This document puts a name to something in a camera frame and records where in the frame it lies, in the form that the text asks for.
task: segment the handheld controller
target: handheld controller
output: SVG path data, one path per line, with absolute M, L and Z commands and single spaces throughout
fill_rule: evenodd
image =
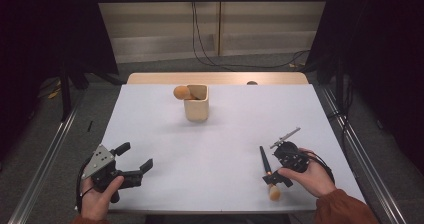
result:
M 109 152 L 103 145 L 99 145 L 93 155 L 84 162 L 78 175 L 76 187 L 77 209 L 79 212 L 81 212 L 82 197 L 85 194 L 80 193 L 81 180 L 87 179 L 90 176 L 94 183 L 92 188 L 98 192 L 104 192 L 117 176 L 124 177 L 124 182 L 119 189 L 141 186 L 143 175 L 153 167 L 153 159 L 149 159 L 136 171 L 123 172 L 121 170 L 116 170 L 115 156 L 122 155 L 130 148 L 130 143 L 126 142 Z M 116 203 L 118 201 L 119 193 L 116 191 L 110 202 Z
M 308 151 L 300 151 L 293 142 L 280 141 L 279 143 L 274 144 L 274 146 L 277 146 L 274 156 L 277 157 L 283 167 L 303 173 L 308 169 L 309 161 L 314 160 L 325 169 L 331 180 L 334 182 L 331 169 L 318 155 L 314 154 L 315 157 L 313 157 L 308 155 Z M 272 175 L 264 176 L 262 178 L 267 184 L 276 185 L 277 183 L 284 182 L 287 187 L 293 185 L 293 182 L 290 179 L 278 174 L 278 171 L 275 171 Z

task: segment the sleeve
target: sleeve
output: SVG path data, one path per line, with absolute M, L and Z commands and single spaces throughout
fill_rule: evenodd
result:
M 337 189 L 316 202 L 315 223 L 371 224 L 378 221 L 363 202 Z
M 110 222 L 107 220 L 93 221 L 78 215 L 74 218 L 74 220 L 72 220 L 71 224 L 110 224 Z

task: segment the human hand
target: human hand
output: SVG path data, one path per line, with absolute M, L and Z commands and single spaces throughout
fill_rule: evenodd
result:
M 85 179 L 82 183 L 82 193 L 88 192 L 82 198 L 81 216 L 93 221 L 105 220 L 109 210 L 110 198 L 118 191 L 123 182 L 124 177 L 117 176 L 101 193 L 92 189 L 94 183 L 91 177 Z
M 311 152 L 308 155 L 314 156 L 310 150 L 302 148 L 299 150 Z M 299 182 L 309 193 L 318 198 L 337 189 L 325 169 L 312 159 L 310 159 L 308 169 L 303 173 L 283 167 L 278 169 L 278 174 Z

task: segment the black cable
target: black cable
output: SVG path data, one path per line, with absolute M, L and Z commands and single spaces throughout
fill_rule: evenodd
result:
M 349 124 L 349 110 L 350 110 L 352 103 L 353 103 L 353 87 L 352 87 L 352 80 L 349 77 L 348 85 L 346 87 L 346 98 L 345 98 L 344 103 L 343 103 L 344 115 L 342 115 L 342 117 L 341 117 L 343 119 L 342 132 L 341 132 L 341 147 L 342 147 L 343 153 L 346 157 L 346 160 L 348 161 L 349 166 L 351 166 L 351 165 L 350 165 L 349 160 L 348 160 L 349 157 L 348 157 L 348 154 L 347 154 L 347 148 L 346 148 L 346 143 L 345 143 L 345 135 L 346 135 L 346 131 L 347 131 L 347 126 Z
M 304 50 L 304 51 L 299 51 L 299 52 L 296 52 L 296 53 L 293 54 L 293 57 L 292 57 L 292 59 L 293 59 L 293 66 L 294 66 L 293 72 L 296 72 L 297 71 L 297 66 L 296 66 L 296 60 L 297 60 L 297 58 L 301 57 L 303 54 L 305 54 L 305 53 L 307 53 L 309 51 L 310 50 Z
M 202 43 L 202 39 L 201 39 L 201 37 L 200 37 L 200 30 L 199 30 L 199 24 L 198 24 L 198 20 L 197 20 L 197 9 L 196 9 L 196 3 L 195 2 L 192 2 L 192 5 L 191 5 L 191 7 L 192 7 L 192 16 L 193 16 L 193 35 L 192 35 L 192 39 L 193 39 L 193 41 L 192 41 L 192 45 L 193 45 L 193 51 L 194 51 L 194 55 L 195 55 L 195 57 L 196 57 L 196 59 L 200 62 L 200 63 L 202 63 L 202 64 L 204 64 L 204 65 L 207 65 L 207 66 L 216 66 L 216 67 L 220 67 L 220 68 L 223 68 L 223 69 L 226 69 L 226 70 L 228 70 L 228 71 L 232 71 L 232 72 L 235 72 L 235 70 L 232 70 L 232 69 L 230 69 L 230 68 L 228 68 L 228 67 L 251 67 L 251 68 L 278 68 L 278 67 L 284 67 L 284 66 L 287 66 L 287 65 L 289 65 L 289 64 L 291 64 L 291 63 L 293 63 L 296 59 L 298 59 L 299 57 L 301 57 L 303 54 L 305 54 L 305 53 L 308 53 L 310 50 L 302 50 L 302 51 L 298 51 L 298 52 L 295 52 L 294 54 L 293 54 L 293 57 L 292 57 L 292 59 L 290 60 L 290 61 L 288 61 L 288 62 L 286 62 L 286 63 L 283 63 L 283 64 L 279 64 L 279 65 L 274 65 L 274 66 L 255 66 L 255 65 L 242 65 L 242 64 L 217 64 L 217 63 L 215 63 L 215 62 L 213 62 L 209 57 L 208 57 L 208 55 L 206 54 L 206 52 L 205 52 L 205 49 L 204 49 L 204 47 L 203 47 L 203 43 Z M 197 56 L 197 53 L 196 53 L 196 49 L 195 49 L 195 45 L 194 45 L 194 36 L 195 36 L 195 29 L 197 29 L 197 36 L 198 36 L 198 39 L 199 39 L 199 42 L 200 42 L 200 46 L 201 46 L 201 48 L 202 48 L 202 51 L 203 51 L 203 55 L 206 57 L 206 59 L 210 62 L 210 63 L 207 63 L 207 62 L 204 62 L 204 61 L 202 61 L 198 56 Z
M 327 165 L 327 163 L 325 163 L 325 161 L 320 156 L 318 156 L 314 152 L 311 152 L 311 151 L 300 151 L 300 152 L 284 151 L 284 154 L 299 155 L 299 156 L 306 157 L 308 159 L 314 160 L 316 163 L 318 163 L 320 166 L 322 166 L 322 168 L 324 168 L 324 170 L 327 172 L 328 176 L 333 181 L 333 183 L 336 183 L 336 180 L 334 179 L 334 175 L 333 175 L 333 172 L 331 171 L 331 168 Z
M 82 195 L 81 195 L 81 200 L 84 198 L 85 194 L 87 194 L 89 191 L 93 190 L 94 186 L 90 187 L 87 191 L 85 191 Z
M 207 65 L 207 66 L 216 66 L 216 67 L 220 67 L 220 68 L 223 68 L 223 69 L 225 69 L 225 70 L 228 70 L 228 71 L 232 71 L 232 72 L 234 72 L 234 70 L 232 70 L 232 69 L 230 69 L 230 68 L 227 68 L 227 67 L 225 67 L 225 66 L 221 66 L 221 65 L 217 65 L 216 63 L 214 63 L 207 55 L 206 55 L 206 52 L 205 52 L 205 49 L 203 48 L 203 43 L 202 43 L 202 39 L 200 38 L 200 31 L 199 31 L 199 24 L 198 24 L 198 22 L 197 22 L 197 11 L 196 11 L 196 3 L 195 2 L 192 2 L 191 3 L 191 9 L 192 9 L 192 16 L 193 16 L 193 35 L 192 35 L 192 37 L 193 37 L 193 41 L 192 41 L 192 45 L 193 45 L 193 52 L 194 52 L 194 56 L 196 56 L 196 59 L 200 62 L 200 63 L 202 63 L 202 64 L 204 64 L 204 65 Z M 199 42 L 200 42 L 200 46 L 201 46 L 201 48 L 202 48 L 202 51 L 203 51 L 203 54 L 205 55 L 205 57 L 206 57 L 206 59 L 208 59 L 208 61 L 210 62 L 210 63 L 207 63 L 207 62 L 203 62 L 198 56 L 197 56 L 197 53 L 196 53 L 196 48 L 195 48 L 195 45 L 194 45 L 194 36 L 195 36 L 195 30 L 196 30 L 196 28 L 195 28 L 195 26 L 196 26 L 196 28 L 197 28 L 197 36 L 198 36 L 198 39 L 199 39 Z
M 342 115 L 343 115 L 343 113 L 341 111 L 335 110 L 335 111 L 327 114 L 327 119 L 332 119 L 336 116 L 342 116 Z

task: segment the white table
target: white table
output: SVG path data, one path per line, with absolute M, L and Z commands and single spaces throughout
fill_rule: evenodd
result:
M 272 145 L 289 140 L 314 150 L 333 169 L 336 185 L 364 198 L 348 167 L 312 85 L 209 85 L 210 114 L 204 123 L 186 120 L 176 85 L 125 85 L 102 144 L 124 142 L 117 168 L 136 170 L 153 158 L 141 187 L 120 190 L 115 211 L 149 214 L 273 213 L 315 210 L 316 199 L 294 182 L 278 184 L 282 197 L 268 198 L 259 146 L 273 170 L 280 167 Z

